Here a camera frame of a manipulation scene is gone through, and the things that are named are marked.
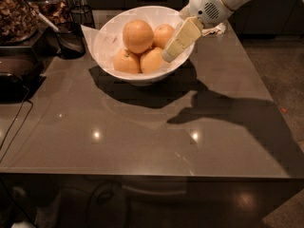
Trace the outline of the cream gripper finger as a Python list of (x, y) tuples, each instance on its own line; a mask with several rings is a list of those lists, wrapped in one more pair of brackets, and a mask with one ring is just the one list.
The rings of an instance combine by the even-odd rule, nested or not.
[(163, 60), (171, 63), (178, 58), (201, 37), (202, 30), (203, 23), (196, 16), (181, 21), (162, 51)]

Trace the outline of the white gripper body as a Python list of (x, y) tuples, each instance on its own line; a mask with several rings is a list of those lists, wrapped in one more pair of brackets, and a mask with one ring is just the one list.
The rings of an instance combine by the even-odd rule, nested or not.
[(180, 11), (180, 18), (197, 17), (206, 28), (224, 22), (233, 14), (224, 0), (189, 0)]

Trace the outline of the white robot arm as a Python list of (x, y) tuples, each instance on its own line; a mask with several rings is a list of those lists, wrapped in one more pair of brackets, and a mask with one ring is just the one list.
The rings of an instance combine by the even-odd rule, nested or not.
[(172, 62), (200, 37), (222, 34), (226, 21), (237, 9), (252, 0), (189, 0), (180, 11), (181, 22), (163, 52), (165, 62)]

